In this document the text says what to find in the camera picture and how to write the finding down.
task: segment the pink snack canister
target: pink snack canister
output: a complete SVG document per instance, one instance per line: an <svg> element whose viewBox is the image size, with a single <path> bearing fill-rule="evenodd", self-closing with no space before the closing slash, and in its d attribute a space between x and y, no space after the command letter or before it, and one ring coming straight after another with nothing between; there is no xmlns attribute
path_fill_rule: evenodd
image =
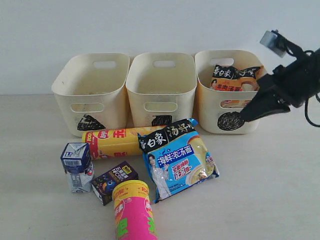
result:
<svg viewBox="0 0 320 240"><path fill-rule="evenodd" d="M114 188L112 199L117 240L158 239L145 182L128 180L120 183Z"/></svg>

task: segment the black circular logo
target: black circular logo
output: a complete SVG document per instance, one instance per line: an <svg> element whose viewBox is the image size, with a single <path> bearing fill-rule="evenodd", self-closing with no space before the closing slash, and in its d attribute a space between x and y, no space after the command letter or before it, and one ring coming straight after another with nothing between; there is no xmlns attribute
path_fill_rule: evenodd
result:
<svg viewBox="0 0 320 240"><path fill-rule="evenodd" d="M245 121L241 118L239 112L226 112L218 119L218 127L224 131L233 131L241 128Z"/></svg>

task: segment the blue noodle package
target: blue noodle package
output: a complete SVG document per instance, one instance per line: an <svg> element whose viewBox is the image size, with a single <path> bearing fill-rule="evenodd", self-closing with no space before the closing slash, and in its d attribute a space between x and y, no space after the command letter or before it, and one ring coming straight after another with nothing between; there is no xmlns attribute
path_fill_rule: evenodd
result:
<svg viewBox="0 0 320 240"><path fill-rule="evenodd" d="M184 119L149 135L138 134L145 166L156 184L156 203L219 177L214 159L194 128L197 124L195 119Z"/></svg>

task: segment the table surface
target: table surface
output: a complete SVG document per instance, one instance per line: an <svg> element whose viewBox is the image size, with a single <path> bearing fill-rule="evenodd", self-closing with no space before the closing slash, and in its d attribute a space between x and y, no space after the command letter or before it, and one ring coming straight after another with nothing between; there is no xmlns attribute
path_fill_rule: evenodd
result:
<svg viewBox="0 0 320 240"><path fill-rule="evenodd" d="M113 204L68 189L60 154L81 140L53 95L0 96L0 112L1 239L114 240ZM319 239L320 129L303 109L262 119L246 135L197 130L220 177L152 205L159 240ZM141 156L95 160L95 173L124 160L154 199Z"/></svg>

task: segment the snack packaging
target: snack packaging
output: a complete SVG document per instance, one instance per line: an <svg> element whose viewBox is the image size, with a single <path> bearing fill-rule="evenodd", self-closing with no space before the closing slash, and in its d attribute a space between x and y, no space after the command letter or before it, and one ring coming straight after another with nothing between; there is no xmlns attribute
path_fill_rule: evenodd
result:
<svg viewBox="0 0 320 240"><path fill-rule="evenodd" d="M146 169L156 185L156 203L219 176L214 159L194 128L197 124L195 119L184 119L138 136Z"/></svg>
<svg viewBox="0 0 320 240"><path fill-rule="evenodd" d="M93 179L91 182L95 195L100 199L103 206L112 201L114 188L128 180L138 180L138 173L126 161L113 167L104 174Z"/></svg>
<svg viewBox="0 0 320 240"><path fill-rule="evenodd" d="M234 66L215 65L211 79L210 89L228 92L257 91L257 76L261 66L253 66L238 70ZM250 100L224 100L220 103L222 108L244 108Z"/></svg>
<svg viewBox="0 0 320 240"><path fill-rule="evenodd" d="M163 126L146 126L84 132L82 142L90 145L92 159L141 155L137 135L152 133Z"/></svg>
<svg viewBox="0 0 320 240"><path fill-rule="evenodd" d="M91 162L89 144L82 142L68 143L60 159L71 192L90 192L91 180L94 177L94 165Z"/></svg>
<svg viewBox="0 0 320 240"><path fill-rule="evenodd" d="M112 193L117 240L157 240L148 185L139 180L120 183Z"/></svg>

